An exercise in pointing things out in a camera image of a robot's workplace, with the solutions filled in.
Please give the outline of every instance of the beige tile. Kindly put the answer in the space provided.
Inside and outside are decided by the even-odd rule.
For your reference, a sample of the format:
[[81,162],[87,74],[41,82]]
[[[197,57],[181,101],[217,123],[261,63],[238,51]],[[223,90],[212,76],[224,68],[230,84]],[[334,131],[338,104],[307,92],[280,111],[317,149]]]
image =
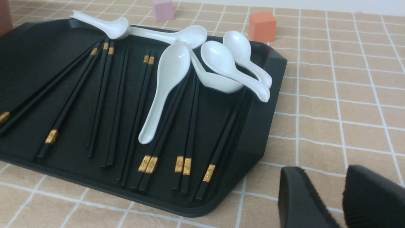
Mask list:
[[405,109],[381,107],[385,122],[389,127],[405,128],[403,117],[405,116]]
[[333,80],[332,67],[300,63],[300,77]]
[[66,196],[69,198],[80,199],[85,187],[55,177],[47,176],[39,186],[38,190]]
[[300,79],[300,94],[311,97],[325,97],[335,99],[333,82]]
[[346,174],[343,149],[341,147],[320,145],[304,140],[300,140],[299,145],[300,166],[311,167],[325,172]]
[[345,178],[326,175],[320,172],[305,171],[319,196],[327,207],[342,208],[342,193],[345,188]]
[[285,112],[289,114],[296,113],[296,96],[280,94],[277,100],[276,112]]
[[261,161],[285,166],[295,165],[295,139],[280,139],[269,137],[266,151]]
[[301,28],[300,29],[301,40],[302,38],[309,39],[328,39],[328,31],[321,29],[312,29],[312,28]]
[[300,138],[317,142],[342,144],[339,123],[337,122],[300,117],[299,131]]
[[397,59],[370,56],[366,56],[366,58],[369,63],[369,68],[372,70],[403,72],[401,64]]
[[273,8],[270,7],[255,7],[251,6],[249,13],[262,13],[262,12],[270,12],[273,13]]
[[223,5],[214,5],[214,4],[203,4],[201,11],[214,11],[214,12],[222,12],[224,11]]
[[380,23],[356,22],[356,25],[359,32],[385,33],[384,26]]
[[376,103],[374,91],[371,86],[337,83],[337,92],[340,100]]
[[165,227],[165,228],[176,228],[177,221],[168,220],[164,218],[158,218],[149,215],[140,215],[135,213],[129,213],[122,223],[122,228],[133,228],[133,227],[142,227],[142,228],[156,228],[156,227]]
[[329,52],[310,52],[300,51],[300,62],[311,64],[323,64],[330,65],[330,53]]
[[359,32],[359,36],[362,43],[391,44],[388,36],[385,34]]
[[385,27],[389,34],[405,35],[405,25],[385,24]]
[[326,29],[326,19],[301,18],[301,27]]
[[90,4],[87,6],[83,11],[84,12],[96,12],[96,13],[101,13],[105,9],[107,9],[108,5],[102,5],[102,4]]
[[390,151],[384,128],[343,124],[346,146]]
[[335,67],[335,77],[338,82],[352,82],[370,85],[369,73],[366,69],[350,69]]
[[331,40],[336,41],[348,41],[348,42],[358,42],[357,33],[355,32],[345,32],[345,31],[334,31],[329,30],[329,36]]
[[338,67],[355,67],[366,69],[366,63],[363,56],[333,53],[333,63]]
[[334,51],[334,52],[362,54],[360,43],[331,41],[330,45],[332,47],[332,51]]
[[89,189],[83,201],[97,203],[101,205],[113,206],[117,208],[127,209],[131,203],[129,200],[106,194],[104,192]]
[[269,134],[272,136],[295,137],[295,116],[275,114]]
[[390,139],[394,152],[398,154],[405,154],[405,131],[388,129]]
[[381,154],[353,149],[347,149],[346,154],[347,162],[350,165],[364,166],[395,183],[399,183],[398,174],[391,154]]
[[0,173],[0,181],[23,187],[34,188],[43,176],[43,174],[10,165],[7,169]]
[[298,26],[298,17],[277,16],[278,26]]
[[226,13],[248,13],[249,7],[247,6],[226,6]]
[[280,37],[274,42],[270,42],[270,46],[275,48],[298,48],[298,39],[290,37]]
[[278,166],[255,165],[247,174],[246,191],[277,198],[280,170]]
[[326,17],[326,11],[302,9],[301,17]]
[[72,214],[65,227],[115,227],[117,224],[119,224],[123,215],[123,211],[113,211],[105,208],[81,204]]
[[345,13],[345,12],[328,11],[328,18],[329,19],[353,20],[353,14],[352,13]]
[[204,27],[207,31],[214,31],[217,27],[217,22],[201,22],[201,21],[194,21],[193,25],[200,25]]
[[335,30],[345,30],[345,31],[355,31],[354,22],[352,21],[339,21],[339,20],[328,20],[329,29]]
[[243,29],[242,24],[233,24],[233,23],[221,22],[218,25],[217,32],[227,32],[227,31],[231,31],[231,30],[242,32],[242,29]]
[[303,115],[339,119],[336,101],[300,96],[299,108]]
[[35,194],[10,227],[60,227],[75,205],[75,202]]
[[356,20],[367,22],[382,22],[380,15],[368,13],[355,13]]
[[6,227],[31,193],[4,185],[0,185],[0,192],[0,227]]
[[149,14],[149,12],[152,10],[152,8],[149,7],[136,7],[132,6],[128,12],[126,13],[127,15],[140,15],[140,16],[146,16]]
[[238,217],[240,201],[241,195],[230,193],[210,214],[199,218],[184,218],[184,220],[214,227],[233,228]]
[[365,105],[352,102],[340,102],[342,120],[356,123],[382,125],[377,105]]
[[280,227],[277,202],[257,196],[245,196],[241,213],[241,228]]
[[329,51],[329,41],[327,40],[300,39],[300,41],[300,49]]
[[274,48],[280,55],[286,58],[289,62],[297,62],[298,52],[295,49],[278,49]]
[[376,86],[405,88],[405,74],[403,73],[388,73],[381,71],[370,71],[370,73]]
[[224,13],[224,15],[222,16],[221,22],[244,24],[246,21],[246,17],[247,17],[247,14]]
[[200,12],[196,21],[202,20],[202,21],[210,21],[210,22],[218,23],[218,21],[221,19],[221,15],[222,15],[222,13],[216,13],[216,12]]

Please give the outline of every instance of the gold decorative band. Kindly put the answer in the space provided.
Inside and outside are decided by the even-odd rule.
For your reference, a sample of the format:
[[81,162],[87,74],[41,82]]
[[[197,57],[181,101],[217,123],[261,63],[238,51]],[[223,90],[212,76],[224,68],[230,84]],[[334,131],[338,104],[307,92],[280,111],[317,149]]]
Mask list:
[[145,157],[143,157],[141,165],[138,168],[139,172],[145,172],[146,171],[146,168],[148,167],[150,159],[151,159],[151,156],[149,156],[149,155],[145,155]]
[[50,131],[47,139],[45,140],[46,144],[53,144],[56,141],[56,138],[58,137],[58,130],[53,129]]
[[209,182],[211,180],[212,174],[214,173],[215,165],[209,165],[207,172],[205,173],[204,182]]
[[149,164],[148,164],[148,168],[146,168],[145,173],[152,174],[155,171],[157,163],[158,163],[158,157],[151,157]]
[[176,160],[175,172],[183,172],[183,156],[178,156]]
[[184,169],[183,169],[183,175],[190,175],[191,172],[191,158],[186,158],[184,160]]

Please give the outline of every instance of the spoon bowl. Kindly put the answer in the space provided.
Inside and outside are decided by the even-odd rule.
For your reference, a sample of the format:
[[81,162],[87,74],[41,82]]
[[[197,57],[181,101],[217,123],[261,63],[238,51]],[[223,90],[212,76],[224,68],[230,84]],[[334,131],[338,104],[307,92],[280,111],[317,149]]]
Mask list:
[[148,144],[154,138],[167,97],[187,75],[189,68],[190,53],[184,44],[174,43],[163,52],[158,64],[155,98],[138,136],[141,144]]
[[208,41],[201,47],[205,64],[219,75],[233,79],[252,90],[263,102],[270,99],[270,90],[258,80],[238,71],[231,52],[221,43]]
[[249,40],[240,32],[229,31],[224,35],[223,44],[229,49],[235,62],[252,72],[256,78],[267,88],[270,88],[273,80],[271,76],[258,65],[250,60],[252,48]]

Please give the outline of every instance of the white grout line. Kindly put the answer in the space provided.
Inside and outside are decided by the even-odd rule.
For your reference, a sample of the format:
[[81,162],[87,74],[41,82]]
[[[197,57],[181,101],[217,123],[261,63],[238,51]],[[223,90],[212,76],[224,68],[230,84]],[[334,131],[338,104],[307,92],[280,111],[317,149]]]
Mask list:
[[236,218],[235,228],[239,228],[241,226],[243,200],[245,199],[245,194],[246,194],[246,183],[247,183],[247,175],[243,178],[241,200],[239,201],[238,216]]
[[[39,182],[35,185],[34,190],[37,190],[39,188],[39,186],[41,185],[41,183],[45,180],[45,177],[47,177],[46,175],[44,175]],[[14,214],[13,218],[9,221],[9,223],[7,224],[6,228],[9,228],[10,225],[15,221],[15,219],[18,217],[18,215],[21,213],[21,211],[24,209],[24,207],[32,200],[32,197],[34,196],[35,192],[32,192],[31,195],[28,197],[28,199],[25,201],[25,203],[23,205],[21,205],[21,207],[18,209],[18,211]]]
[[[128,211],[134,206],[134,202],[131,202],[128,206]],[[119,224],[117,226],[117,228],[121,228],[122,224],[124,223],[124,220],[126,219],[127,215],[128,215],[128,211],[125,212],[125,214],[122,216],[121,220],[119,221]]]
[[[359,35],[359,33],[358,33],[357,24],[356,24],[356,18],[355,18],[355,16],[354,16],[354,13],[353,13],[353,20],[354,20],[354,27],[355,27],[356,32],[357,32],[357,37],[358,37],[358,39],[359,39],[359,41],[360,41],[361,52],[362,52],[363,55],[364,55],[365,52],[364,52],[364,49],[363,49],[363,44],[361,44],[360,35]],[[404,181],[403,181],[403,179],[402,179],[402,174],[401,174],[401,171],[400,171],[400,169],[399,169],[398,161],[396,160],[395,151],[394,151],[394,148],[393,148],[393,146],[392,146],[390,134],[389,134],[389,132],[388,132],[388,128],[387,128],[387,124],[386,124],[386,122],[385,122],[384,114],[383,114],[383,112],[382,112],[382,109],[381,109],[381,106],[380,106],[380,103],[379,103],[379,99],[378,99],[378,96],[377,96],[377,91],[376,91],[375,86],[374,86],[373,77],[371,76],[371,72],[370,72],[370,69],[369,69],[369,63],[368,63],[368,61],[367,61],[366,56],[364,56],[364,61],[365,61],[365,63],[366,63],[366,68],[367,68],[367,72],[368,72],[369,77],[370,77],[371,85],[373,86],[373,92],[374,92],[375,100],[376,100],[376,102],[377,102],[378,110],[379,110],[379,113],[380,113],[380,116],[381,116],[381,119],[382,119],[382,124],[383,124],[383,126],[384,126],[385,134],[386,134],[386,136],[387,136],[388,145],[390,146],[390,150],[391,150],[391,153],[392,153],[392,158],[394,159],[395,169],[396,169],[396,172],[397,172],[397,174],[398,174],[400,183],[401,183],[401,184],[404,184]]]
[[63,221],[62,225],[60,226],[61,228],[66,226],[66,223],[68,223],[70,217],[73,215],[73,213],[77,210],[77,208],[80,206],[80,203],[83,201],[84,196],[86,195],[86,193],[89,191],[89,188],[87,187],[82,195],[80,196],[79,201],[76,203],[75,207],[70,211],[70,213],[68,214],[68,216],[66,216],[65,220]]

